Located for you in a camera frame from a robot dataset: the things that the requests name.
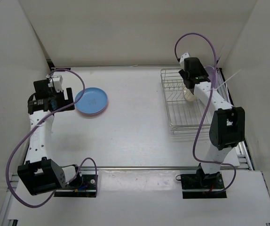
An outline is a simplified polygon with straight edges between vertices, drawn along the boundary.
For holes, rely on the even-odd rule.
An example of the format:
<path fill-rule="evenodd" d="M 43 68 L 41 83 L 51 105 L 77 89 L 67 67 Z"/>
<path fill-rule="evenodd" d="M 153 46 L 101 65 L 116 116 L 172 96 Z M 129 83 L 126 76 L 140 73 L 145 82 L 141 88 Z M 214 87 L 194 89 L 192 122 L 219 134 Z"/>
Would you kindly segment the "white plastic plate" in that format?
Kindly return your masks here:
<path fill-rule="evenodd" d="M 192 94 L 192 92 L 186 87 L 183 88 L 183 95 L 186 101 L 192 102 L 197 100 L 197 97 Z"/>

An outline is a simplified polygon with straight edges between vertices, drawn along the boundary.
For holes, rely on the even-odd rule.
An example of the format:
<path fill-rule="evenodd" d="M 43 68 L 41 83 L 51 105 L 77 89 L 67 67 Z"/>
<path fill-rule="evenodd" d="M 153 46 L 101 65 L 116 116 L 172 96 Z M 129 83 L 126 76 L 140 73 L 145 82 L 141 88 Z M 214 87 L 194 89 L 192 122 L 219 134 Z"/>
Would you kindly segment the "blue plastic plate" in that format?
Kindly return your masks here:
<path fill-rule="evenodd" d="M 107 94 L 100 88 L 86 88 L 75 108 L 81 113 L 93 115 L 103 111 L 108 104 Z"/>

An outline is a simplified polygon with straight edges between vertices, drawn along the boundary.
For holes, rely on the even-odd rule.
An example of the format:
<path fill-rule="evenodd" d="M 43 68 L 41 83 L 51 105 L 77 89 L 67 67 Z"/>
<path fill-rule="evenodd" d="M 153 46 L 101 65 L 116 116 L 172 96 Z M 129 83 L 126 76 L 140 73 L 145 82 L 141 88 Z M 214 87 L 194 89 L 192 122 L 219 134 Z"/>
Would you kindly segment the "pink plastic plate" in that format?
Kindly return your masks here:
<path fill-rule="evenodd" d="M 83 118 L 94 118 L 94 117 L 99 117 L 99 116 L 103 115 L 104 111 L 100 111 L 100 112 L 97 112 L 94 114 L 86 114 L 86 113 L 82 113 L 80 111 L 77 111 L 77 114 Z"/>

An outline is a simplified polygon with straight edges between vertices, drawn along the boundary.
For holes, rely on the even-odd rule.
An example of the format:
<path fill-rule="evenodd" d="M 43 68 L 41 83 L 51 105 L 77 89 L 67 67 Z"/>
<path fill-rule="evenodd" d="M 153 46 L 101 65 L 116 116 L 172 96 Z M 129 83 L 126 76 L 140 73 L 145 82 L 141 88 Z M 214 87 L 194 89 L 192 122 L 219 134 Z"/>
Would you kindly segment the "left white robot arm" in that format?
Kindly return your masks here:
<path fill-rule="evenodd" d="M 38 195 L 56 189 L 75 189 L 83 183 L 77 172 L 65 174 L 63 168 L 51 159 L 51 129 L 54 116 L 44 119 L 49 113 L 73 102 L 72 89 L 62 89 L 60 75 L 35 81 L 35 93 L 28 100 L 28 114 L 31 128 L 35 131 L 29 140 L 25 163 L 17 172 L 31 195 Z"/>

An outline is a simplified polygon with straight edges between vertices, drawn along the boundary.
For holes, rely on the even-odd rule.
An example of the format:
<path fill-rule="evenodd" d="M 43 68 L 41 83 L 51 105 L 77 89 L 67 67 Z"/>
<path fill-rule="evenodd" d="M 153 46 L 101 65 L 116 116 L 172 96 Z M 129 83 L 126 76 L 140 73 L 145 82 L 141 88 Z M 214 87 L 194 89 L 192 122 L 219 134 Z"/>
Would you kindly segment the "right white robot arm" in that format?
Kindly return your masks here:
<path fill-rule="evenodd" d="M 179 64 L 179 74 L 186 89 L 205 105 L 205 112 L 212 115 L 209 129 L 211 145 L 205 158 L 199 161 L 196 172 L 196 184 L 207 188 L 219 177 L 228 153 L 245 139 L 245 111 L 242 107 L 234 107 L 217 92 L 215 77 L 209 77 L 197 57 L 185 53 Z"/>

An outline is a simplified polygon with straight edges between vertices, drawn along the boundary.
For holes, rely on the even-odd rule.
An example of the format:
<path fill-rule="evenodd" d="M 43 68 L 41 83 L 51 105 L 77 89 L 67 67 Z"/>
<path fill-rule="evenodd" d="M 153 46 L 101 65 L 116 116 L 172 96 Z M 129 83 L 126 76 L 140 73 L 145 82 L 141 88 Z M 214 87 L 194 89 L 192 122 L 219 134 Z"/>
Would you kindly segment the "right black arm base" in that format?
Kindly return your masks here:
<path fill-rule="evenodd" d="M 181 182 L 183 199 L 225 199 L 227 194 L 222 175 L 201 185 L 196 174 L 179 174 L 175 177 Z"/>

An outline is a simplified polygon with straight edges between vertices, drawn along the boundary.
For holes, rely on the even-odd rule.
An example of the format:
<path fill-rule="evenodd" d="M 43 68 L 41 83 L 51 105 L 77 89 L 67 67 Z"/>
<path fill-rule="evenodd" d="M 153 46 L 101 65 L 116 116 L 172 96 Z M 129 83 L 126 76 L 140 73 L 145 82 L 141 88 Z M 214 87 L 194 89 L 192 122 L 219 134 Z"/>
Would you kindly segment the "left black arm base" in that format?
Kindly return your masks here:
<path fill-rule="evenodd" d="M 64 189 L 57 190 L 54 197 L 64 198 L 96 198 L 98 175 L 94 170 L 82 170 L 79 176 Z"/>

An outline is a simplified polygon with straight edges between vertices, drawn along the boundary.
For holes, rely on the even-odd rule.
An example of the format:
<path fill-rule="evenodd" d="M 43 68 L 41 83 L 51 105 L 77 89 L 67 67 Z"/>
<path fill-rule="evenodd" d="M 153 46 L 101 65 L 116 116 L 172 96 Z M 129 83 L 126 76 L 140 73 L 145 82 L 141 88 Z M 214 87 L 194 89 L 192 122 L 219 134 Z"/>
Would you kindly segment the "purple plastic plate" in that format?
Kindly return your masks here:
<path fill-rule="evenodd" d="M 213 66 L 206 66 L 205 71 L 208 74 L 209 80 L 211 82 L 214 81 L 214 88 L 217 88 L 217 86 L 218 86 L 218 78 L 219 78 L 218 71 L 214 70 Z"/>

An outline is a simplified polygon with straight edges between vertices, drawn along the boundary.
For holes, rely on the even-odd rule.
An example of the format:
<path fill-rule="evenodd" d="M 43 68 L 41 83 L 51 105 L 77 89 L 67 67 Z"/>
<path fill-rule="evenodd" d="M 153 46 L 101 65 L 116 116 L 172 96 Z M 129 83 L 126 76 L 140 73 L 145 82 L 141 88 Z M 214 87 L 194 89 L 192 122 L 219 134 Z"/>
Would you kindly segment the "white zip tie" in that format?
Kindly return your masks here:
<path fill-rule="evenodd" d="M 217 91 L 221 86 L 225 86 L 229 80 L 231 80 L 234 76 L 236 76 L 239 72 L 241 72 L 242 69 L 239 69 L 237 72 L 235 72 L 232 76 L 230 76 L 226 81 L 224 81 L 221 85 L 218 87 L 211 88 L 212 91 Z"/>

